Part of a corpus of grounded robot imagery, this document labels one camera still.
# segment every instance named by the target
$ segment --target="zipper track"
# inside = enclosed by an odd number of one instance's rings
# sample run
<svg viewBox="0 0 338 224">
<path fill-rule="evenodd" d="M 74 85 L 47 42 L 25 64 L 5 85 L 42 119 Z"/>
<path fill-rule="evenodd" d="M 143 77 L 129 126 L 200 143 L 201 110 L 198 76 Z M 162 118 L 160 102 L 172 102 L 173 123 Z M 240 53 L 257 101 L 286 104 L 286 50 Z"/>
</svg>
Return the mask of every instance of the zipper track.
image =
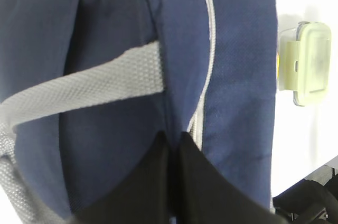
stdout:
<svg viewBox="0 0 338 224">
<path fill-rule="evenodd" d="M 210 55 L 209 55 L 209 66 L 208 73 L 206 74 L 206 79 L 204 83 L 203 90 L 200 95 L 200 100 L 198 102 L 196 111 L 192 116 L 189 126 L 188 132 L 194 139 L 195 144 L 201 150 L 203 145 L 203 124 L 204 124 L 204 105 L 205 105 L 205 94 L 208 89 L 212 68 L 214 64 L 215 58 L 215 43 L 216 43 L 216 20 L 215 20 L 215 9 L 213 5 L 213 0 L 205 0 L 206 6 L 208 9 L 209 16 L 209 39 L 210 39 Z"/>
</svg>

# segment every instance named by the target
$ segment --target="plastic food container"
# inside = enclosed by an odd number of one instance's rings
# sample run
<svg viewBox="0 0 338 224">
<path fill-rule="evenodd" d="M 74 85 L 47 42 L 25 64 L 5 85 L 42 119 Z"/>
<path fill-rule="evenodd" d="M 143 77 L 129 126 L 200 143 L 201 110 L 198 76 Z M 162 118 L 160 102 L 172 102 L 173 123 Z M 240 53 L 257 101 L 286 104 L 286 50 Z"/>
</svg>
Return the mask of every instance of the plastic food container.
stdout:
<svg viewBox="0 0 338 224">
<path fill-rule="evenodd" d="M 327 93 L 331 31 L 319 22 L 300 22 L 279 34 L 279 89 L 292 90 L 294 103 L 321 102 Z"/>
</svg>

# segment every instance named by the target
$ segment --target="yellow-green lid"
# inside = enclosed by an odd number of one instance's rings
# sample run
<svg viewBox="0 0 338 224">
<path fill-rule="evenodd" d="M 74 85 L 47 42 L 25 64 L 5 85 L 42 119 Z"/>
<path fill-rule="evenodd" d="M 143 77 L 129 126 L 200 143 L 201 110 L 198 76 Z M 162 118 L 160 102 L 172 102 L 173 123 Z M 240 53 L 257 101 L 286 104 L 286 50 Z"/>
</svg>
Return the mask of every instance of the yellow-green lid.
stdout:
<svg viewBox="0 0 338 224">
<path fill-rule="evenodd" d="M 301 25 L 298 40 L 287 43 L 286 55 L 285 88 L 294 91 L 295 104 L 322 101 L 330 70 L 330 28 L 318 22 Z"/>
</svg>

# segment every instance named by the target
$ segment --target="zipper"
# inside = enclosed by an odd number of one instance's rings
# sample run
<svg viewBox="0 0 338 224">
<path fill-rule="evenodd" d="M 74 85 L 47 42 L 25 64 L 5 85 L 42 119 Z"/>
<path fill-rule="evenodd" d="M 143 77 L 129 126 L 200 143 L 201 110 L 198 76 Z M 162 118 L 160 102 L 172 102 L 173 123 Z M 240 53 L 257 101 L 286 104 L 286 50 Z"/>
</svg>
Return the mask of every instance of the zipper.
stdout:
<svg viewBox="0 0 338 224">
<path fill-rule="evenodd" d="M 196 146 L 200 150 L 202 150 L 203 146 L 205 94 L 211 79 L 211 73 L 215 58 L 215 43 L 216 43 L 216 22 L 215 22 L 215 9 L 213 5 L 213 0 L 205 0 L 205 2 L 208 9 L 208 17 L 209 17 L 209 39 L 210 39 L 209 66 L 208 73 L 206 74 L 204 87 L 200 95 L 200 100 L 188 126 L 188 132 L 190 132 L 191 137 L 193 138 Z"/>
</svg>

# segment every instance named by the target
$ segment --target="navy fabric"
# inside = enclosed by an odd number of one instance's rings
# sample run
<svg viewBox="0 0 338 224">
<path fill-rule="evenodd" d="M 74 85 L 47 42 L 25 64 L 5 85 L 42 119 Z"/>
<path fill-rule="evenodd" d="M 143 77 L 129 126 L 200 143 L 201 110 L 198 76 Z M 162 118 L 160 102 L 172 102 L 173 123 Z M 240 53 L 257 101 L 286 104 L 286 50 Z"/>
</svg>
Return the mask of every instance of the navy fabric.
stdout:
<svg viewBox="0 0 338 224">
<path fill-rule="evenodd" d="M 270 207 L 276 92 L 275 0 L 214 0 L 217 42 L 203 153 L 245 195 Z"/>
<path fill-rule="evenodd" d="M 63 74 L 78 2 L 0 0 L 0 101 Z M 52 209 L 69 214 L 58 116 L 19 126 L 17 133 L 16 158 L 25 179 Z"/>
<path fill-rule="evenodd" d="M 165 93 L 18 126 L 20 171 L 62 217 L 121 182 L 159 130 L 179 141 L 209 63 L 205 0 L 0 0 L 0 36 L 0 101 L 160 40 Z"/>
</svg>

